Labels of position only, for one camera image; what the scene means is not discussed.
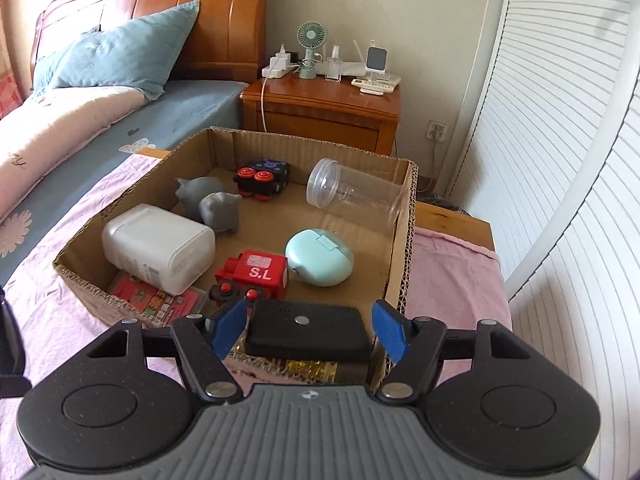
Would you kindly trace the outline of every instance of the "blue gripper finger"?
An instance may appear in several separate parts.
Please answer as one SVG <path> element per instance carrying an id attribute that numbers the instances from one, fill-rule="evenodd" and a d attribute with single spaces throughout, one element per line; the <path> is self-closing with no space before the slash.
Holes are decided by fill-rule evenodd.
<path id="1" fill-rule="evenodd" d="M 211 339 L 211 348 L 221 360 L 229 354 L 229 351 L 244 331 L 246 326 L 246 301 L 240 300 L 230 309 L 225 309 L 225 311 L 221 312 L 220 317 L 216 319 L 216 327 Z"/>
<path id="2" fill-rule="evenodd" d="M 385 300 L 377 300 L 373 304 L 371 307 L 371 321 L 376 336 L 382 342 L 382 346 L 393 364 L 396 364 L 409 348 L 405 327 L 410 327 L 411 321 Z"/>

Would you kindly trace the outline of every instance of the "drawer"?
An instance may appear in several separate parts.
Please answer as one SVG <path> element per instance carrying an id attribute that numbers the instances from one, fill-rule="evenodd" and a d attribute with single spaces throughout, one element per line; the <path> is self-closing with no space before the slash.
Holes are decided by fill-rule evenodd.
<path id="1" fill-rule="evenodd" d="M 376 151 L 378 131 L 352 124 L 323 121 L 322 119 L 291 116 L 275 112 L 265 112 L 267 131 L 308 139 L 328 140 L 367 150 Z M 257 124 L 262 125 L 262 116 L 257 114 Z"/>

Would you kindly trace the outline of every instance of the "red toy train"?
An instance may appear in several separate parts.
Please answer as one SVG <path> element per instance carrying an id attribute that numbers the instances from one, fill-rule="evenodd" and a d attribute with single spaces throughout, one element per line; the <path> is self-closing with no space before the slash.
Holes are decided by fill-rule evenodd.
<path id="1" fill-rule="evenodd" d="M 209 297 L 218 304 L 239 300 L 244 296 L 254 302 L 258 298 L 282 300 L 288 279 L 287 259 L 279 254 L 243 251 L 229 258 L 216 272 L 217 283 Z"/>
<path id="2" fill-rule="evenodd" d="M 238 184 L 238 193 L 242 196 L 269 200 L 289 184 L 289 165 L 280 160 L 264 158 L 240 168 L 234 176 L 234 182 Z"/>

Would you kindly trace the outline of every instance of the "black power bank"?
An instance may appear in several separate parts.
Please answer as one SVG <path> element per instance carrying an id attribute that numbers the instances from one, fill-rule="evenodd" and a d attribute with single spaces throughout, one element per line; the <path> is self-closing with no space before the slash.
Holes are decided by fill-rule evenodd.
<path id="1" fill-rule="evenodd" d="M 356 308 L 259 300 L 244 349 L 256 357 L 368 362 L 371 341 Z"/>

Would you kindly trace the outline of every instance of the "pink towel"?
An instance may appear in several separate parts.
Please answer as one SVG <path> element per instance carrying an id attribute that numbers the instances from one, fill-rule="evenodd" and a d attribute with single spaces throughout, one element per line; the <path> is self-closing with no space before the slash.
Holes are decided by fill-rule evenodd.
<path id="1" fill-rule="evenodd" d="M 408 318 L 430 316 L 449 328 L 475 329 L 480 319 L 511 328 L 500 263 L 493 251 L 453 236 L 416 228 L 407 293 Z M 469 370 L 445 363 L 440 380 Z"/>
<path id="2" fill-rule="evenodd" d="M 14 309 L 27 354 L 25 375 L 34 386 L 107 329 L 89 314 L 55 273 L 53 259 L 89 218 L 158 162 L 156 158 L 131 155 L 71 208 L 7 282 L 4 290 Z M 225 363 L 246 392 L 257 382 L 296 384 L 232 359 Z M 180 381 L 173 360 L 151 358 L 148 365 Z M 19 405 L 20 399 L 0 400 L 0 480 L 17 480 L 33 466 L 15 425 Z"/>

